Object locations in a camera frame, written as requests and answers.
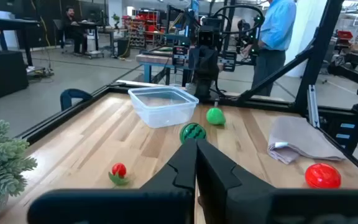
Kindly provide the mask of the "red storage shelf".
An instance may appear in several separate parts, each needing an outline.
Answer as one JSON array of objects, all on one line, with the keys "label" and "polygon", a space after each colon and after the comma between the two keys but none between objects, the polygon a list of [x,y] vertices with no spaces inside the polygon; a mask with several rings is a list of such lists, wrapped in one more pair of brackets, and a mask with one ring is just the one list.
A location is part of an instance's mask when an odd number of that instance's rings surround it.
[{"label": "red storage shelf", "polygon": [[134,15],[137,20],[143,22],[144,33],[147,43],[156,44],[161,33],[160,11],[155,9],[135,9]]}]

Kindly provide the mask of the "clear plastic tupperware container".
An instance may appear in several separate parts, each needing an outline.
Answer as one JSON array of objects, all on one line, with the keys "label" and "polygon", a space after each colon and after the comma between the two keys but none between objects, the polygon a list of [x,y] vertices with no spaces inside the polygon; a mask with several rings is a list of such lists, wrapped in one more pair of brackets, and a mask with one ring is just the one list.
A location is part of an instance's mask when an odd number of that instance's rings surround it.
[{"label": "clear plastic tupperware container", "polygon": [[173,86],[131,88],[128,90],[136,114],[151,128],[188,122],[199,99]]}]

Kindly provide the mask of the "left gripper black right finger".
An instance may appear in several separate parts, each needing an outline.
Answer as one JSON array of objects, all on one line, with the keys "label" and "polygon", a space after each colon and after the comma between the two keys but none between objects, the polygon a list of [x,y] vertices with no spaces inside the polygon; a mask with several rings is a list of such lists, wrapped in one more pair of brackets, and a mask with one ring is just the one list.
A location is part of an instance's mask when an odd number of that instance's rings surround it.
[{"label": "left gripper black right finger", "polygon": [[358,224],[358,190],[276,188],[197,140],[197,179],[212,224]]}]

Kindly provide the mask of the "black cabinet box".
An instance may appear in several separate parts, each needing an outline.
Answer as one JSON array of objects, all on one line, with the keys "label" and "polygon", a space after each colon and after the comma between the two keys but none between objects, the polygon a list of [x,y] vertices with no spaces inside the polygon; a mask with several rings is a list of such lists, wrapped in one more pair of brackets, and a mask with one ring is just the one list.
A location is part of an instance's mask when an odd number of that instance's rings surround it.
[{"label": "black cabinet box", "polygon": [[29,86],[21,52],[0,50],[0,98]]}]

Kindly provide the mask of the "small red leafy toy fruit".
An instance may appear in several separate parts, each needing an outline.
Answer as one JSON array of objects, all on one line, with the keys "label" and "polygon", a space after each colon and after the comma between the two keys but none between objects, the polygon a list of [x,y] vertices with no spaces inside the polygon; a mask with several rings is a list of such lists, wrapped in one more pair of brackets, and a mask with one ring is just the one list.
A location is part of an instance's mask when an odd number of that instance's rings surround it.
[{"label": "small red leafy toy fruit", "polygon": [[127,185],[129,183],[127,169],[123,163],[118,162],[114,164],[108,176],[115,185]]}]

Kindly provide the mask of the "large red toy tomato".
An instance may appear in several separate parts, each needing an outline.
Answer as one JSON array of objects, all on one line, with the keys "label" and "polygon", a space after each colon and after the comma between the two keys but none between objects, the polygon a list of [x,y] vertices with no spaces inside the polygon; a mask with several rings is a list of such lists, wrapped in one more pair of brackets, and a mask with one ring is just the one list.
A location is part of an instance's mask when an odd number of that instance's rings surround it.
[{"label": "large red toy tomato", "polygon": [[337,169],[328,164],[313,164],[305,172],[306,183],[316,189],[338,189],[341,175]]}]

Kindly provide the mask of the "striped green toy watermelon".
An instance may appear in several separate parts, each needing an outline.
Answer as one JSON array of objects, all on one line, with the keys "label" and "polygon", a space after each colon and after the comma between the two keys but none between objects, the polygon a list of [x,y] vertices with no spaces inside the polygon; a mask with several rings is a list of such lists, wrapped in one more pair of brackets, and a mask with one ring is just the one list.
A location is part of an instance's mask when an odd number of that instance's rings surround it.
[{"label": "striped green toy watermelon", "polygon": [[180,142],[182,144],[187,139],[206,139],[206,137],[206,130],[198,123],[188,123],[180,131]]}]

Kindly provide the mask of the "folded beige cloth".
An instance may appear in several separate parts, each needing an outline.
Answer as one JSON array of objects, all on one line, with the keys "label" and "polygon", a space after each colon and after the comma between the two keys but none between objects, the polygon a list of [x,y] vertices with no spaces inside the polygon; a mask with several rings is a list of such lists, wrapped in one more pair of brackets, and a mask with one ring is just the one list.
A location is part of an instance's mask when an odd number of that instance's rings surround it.
[{"label": "folded beige cloth", "polygon": [[306,119],[293,116],[279,116],[273,122],[267,152],[284,164],[290,164],[300,156],[330,161],[346,158]]}]

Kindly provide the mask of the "white curtain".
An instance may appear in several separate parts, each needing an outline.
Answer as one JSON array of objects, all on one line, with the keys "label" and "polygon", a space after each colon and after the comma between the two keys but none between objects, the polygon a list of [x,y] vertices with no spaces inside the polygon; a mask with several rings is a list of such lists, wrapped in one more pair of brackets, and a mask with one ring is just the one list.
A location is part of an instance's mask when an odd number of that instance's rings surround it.
[{"label": "white curtain", "polygon": [[296,17],[285,65],[306,49],[321,21],[327,0],[297,0]]}]

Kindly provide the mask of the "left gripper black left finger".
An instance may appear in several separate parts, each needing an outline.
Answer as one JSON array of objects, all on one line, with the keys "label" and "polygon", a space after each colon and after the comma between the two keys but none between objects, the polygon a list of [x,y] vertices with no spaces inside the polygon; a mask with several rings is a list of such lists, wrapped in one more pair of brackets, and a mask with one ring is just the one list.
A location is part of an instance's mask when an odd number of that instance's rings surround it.
[{"label": "left gripper black left finger", "polygon": [[57,189],[35,199],[28,224],[192,224],[197,143],[188,139],[139,189]]}]

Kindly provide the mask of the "standing person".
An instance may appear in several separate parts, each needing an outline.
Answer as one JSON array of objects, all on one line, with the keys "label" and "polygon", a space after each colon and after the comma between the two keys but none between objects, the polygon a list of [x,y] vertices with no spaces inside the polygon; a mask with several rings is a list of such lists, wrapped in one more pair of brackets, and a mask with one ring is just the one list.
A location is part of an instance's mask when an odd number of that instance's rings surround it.
[{"label": "standing person", "polygon": [[284,66],[296,17],[294,0],[268,0],[270,5],[258,41],[252,87]]}]

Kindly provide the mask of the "silver metal bracket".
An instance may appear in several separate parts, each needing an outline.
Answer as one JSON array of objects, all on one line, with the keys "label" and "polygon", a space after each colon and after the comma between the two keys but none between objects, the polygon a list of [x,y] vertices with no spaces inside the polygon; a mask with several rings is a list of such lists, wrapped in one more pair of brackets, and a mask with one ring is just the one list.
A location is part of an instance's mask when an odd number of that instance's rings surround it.
[{"label": "silver metal bracket", "polygon": [[308,101],[309,123],[314,128],[319,128],[320,123],[319,123],[319,114],[318,114],[318,104],[316,101],[316,91],[314,85],[308,86],[307,101]]}]

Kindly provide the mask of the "seated person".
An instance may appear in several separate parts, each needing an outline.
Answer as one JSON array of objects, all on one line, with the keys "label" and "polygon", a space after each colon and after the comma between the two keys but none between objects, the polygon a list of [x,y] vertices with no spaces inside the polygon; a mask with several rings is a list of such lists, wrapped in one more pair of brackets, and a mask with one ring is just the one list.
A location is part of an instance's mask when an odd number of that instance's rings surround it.
[{"label": "seated person", "polygon": [[66,8],[62,23],[65,38],[74,40],[75,55],[85,55],[88,51],[87,33],[75,19],[73,7],[68,6]]}]

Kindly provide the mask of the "blue-legged workbench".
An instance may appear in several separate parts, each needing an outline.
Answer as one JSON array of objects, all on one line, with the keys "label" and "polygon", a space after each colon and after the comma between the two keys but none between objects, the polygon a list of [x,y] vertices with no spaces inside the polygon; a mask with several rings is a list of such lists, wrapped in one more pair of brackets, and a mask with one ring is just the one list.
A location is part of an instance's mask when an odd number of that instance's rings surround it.
[{"label": "blue-legged workbench", "polygon": [[139,78],[141,82],[184,87],[193,77],[188,64],[174,65],[170,54],[161,56],[144,52],[135,59],[143,67],[143,75]]}]

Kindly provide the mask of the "black aluminium table frame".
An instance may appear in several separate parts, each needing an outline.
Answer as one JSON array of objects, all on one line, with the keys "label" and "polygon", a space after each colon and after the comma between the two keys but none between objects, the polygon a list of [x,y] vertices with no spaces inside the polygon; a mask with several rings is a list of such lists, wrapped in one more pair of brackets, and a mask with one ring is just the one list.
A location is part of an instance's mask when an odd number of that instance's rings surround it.
[{"label": "black aluminium table frame", "polygon": [[[339,10],[343,1],[344,0],[327,0],[321,22],[316,28],[311,42],[306,46],[306,49],[298,53],[292,61],[265,78],[262,83],[256,85],[256,87],[246,90],[239,95],[222,96],[218,99],[218,102],[223,106],[298,114],[308,118],[309,121],[312,121],[313,116],[316,115],[316,121],[320,123],[319,130],[325,135],[328,141],[358,167],[358,159],[353,156],[354,149],[358,143],[358,111],[355,109],[350,110],[330,106],[312,107],[308,101],[312,93],[310,87],[317,81],[318,73],[323,64],[323,55],[326,53],[326,49],[329,45],[330,36],[328,33],[334,29],[334,20],[339,17]],[[256,95],[258,91],[278,80],[301,63],[305,63],[306,67],[293,103],[271,100],[268,97]],[[93,92],[90,99],[81,100],[73,106],[24,131],[19,135],[19,138],[25,139],[30,144],[33,144],[79,112],[91,106],[105,94],[126,94],[131,88],[137,90],[143,87],[156,88],[157,85],[116,80],[114,83],[108,84]]]}]

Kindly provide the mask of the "black office desk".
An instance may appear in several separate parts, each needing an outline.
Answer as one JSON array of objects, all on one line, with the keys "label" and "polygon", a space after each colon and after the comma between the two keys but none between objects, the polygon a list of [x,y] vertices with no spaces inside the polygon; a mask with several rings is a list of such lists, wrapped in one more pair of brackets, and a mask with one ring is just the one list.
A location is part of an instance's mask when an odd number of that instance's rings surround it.
[{"label": "black office desk", "polygon": [[30,27],[38,27],[40,22],[25,19],[0,19],[0,42],[2,50],[7,50],[7,44],[4,36],[5,30],[19,30],[22,33],[24,41],[25,54],[27,57],[27,64],[33,66],[32,57],[30,54],[30,47],[27,41],[27,29]]}]

